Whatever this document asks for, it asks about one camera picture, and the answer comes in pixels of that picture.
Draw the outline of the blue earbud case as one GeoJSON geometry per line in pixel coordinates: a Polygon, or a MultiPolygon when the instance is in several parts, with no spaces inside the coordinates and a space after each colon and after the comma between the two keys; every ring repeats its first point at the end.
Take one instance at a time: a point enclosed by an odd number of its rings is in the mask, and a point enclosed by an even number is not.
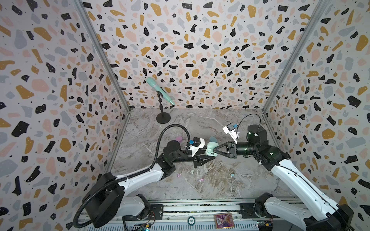
{"type": "Polygon", "coordinates": [[[210,142],[218,142],[218,141],[217,141],[217,139],[216,139],[215,137],[213,137],[213,136],[211,136],[211,137],[209,138],[209,141],[210,141],[210,142]]]}

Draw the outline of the mint green earbud case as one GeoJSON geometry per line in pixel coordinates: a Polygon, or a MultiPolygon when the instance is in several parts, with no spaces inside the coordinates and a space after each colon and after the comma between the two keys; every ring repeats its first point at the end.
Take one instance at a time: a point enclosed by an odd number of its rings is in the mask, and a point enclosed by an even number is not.
{"type": "Polygon", "coordinates": [[[217,148],[219,144],[217,142],[208,142],[206,145],[205,155],[216,157],[218,154],[214,152],[214,149],[217,148]]]}

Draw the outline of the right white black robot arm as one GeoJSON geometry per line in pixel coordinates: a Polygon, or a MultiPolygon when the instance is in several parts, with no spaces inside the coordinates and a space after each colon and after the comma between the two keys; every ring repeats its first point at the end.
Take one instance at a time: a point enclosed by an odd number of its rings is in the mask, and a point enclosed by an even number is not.
{"type": "Polygon", "coordinates": [[[277,216],[305,231],[349,231],[353,210],[339,205],[311,183],[290,160],[290,156],[268,143],[267,131],[250,125],[246,142],[239,141],[238,127],[223,128],[232,141],[214,147],[212,152],[228,158],[253,157],[260,165],[283,181],[306,208],[284,202],[270,193],[255,199],[254,213],[260,218],[277,216]]]}

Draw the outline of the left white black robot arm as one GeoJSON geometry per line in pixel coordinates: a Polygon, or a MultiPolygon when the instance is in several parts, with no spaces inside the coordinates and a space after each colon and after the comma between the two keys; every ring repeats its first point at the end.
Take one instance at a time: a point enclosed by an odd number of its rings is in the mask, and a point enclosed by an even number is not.
{"type": "Polygon", "coordinates": [[[102,175],[83,198],[78,210],[79,212],[85,210],[90,218],[89,221],[79,223],[79,214],[77,214],[73,220],[74,227],[83,228],[92,224],[95,228],[100,228],[116,216],[145,219],[151,214],[150,203],[141,194],[133,197],[129,194],[150,183],[169,177],[175,171],[177,162],[193,162],[194,167],[200,167],[214,160],[217,155],[213,149],[217,146],[216,142],[205,143],[204,139],[195,137],[182,150],[180,142],[173,140],[164,147],[153,167],[146,167],[125,175],[114,176],[110,172],[102,175]]]}

